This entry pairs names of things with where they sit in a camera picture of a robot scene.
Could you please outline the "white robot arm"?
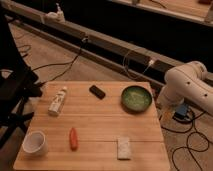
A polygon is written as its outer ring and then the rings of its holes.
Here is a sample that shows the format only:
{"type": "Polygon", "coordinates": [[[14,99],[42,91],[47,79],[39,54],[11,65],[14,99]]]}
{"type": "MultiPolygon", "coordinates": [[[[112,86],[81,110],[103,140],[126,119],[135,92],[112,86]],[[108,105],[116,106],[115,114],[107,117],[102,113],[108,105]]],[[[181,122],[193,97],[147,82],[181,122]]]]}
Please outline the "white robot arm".
{"type": "Polygon", "coordinates": [[[204,82],[206,75],[207,69],[199,61],[173,67],[165,73],[165,85],[157,99],[165,119],[172,117],[174,108],[184,99],[213,114],[213,87],[204,82]]]}

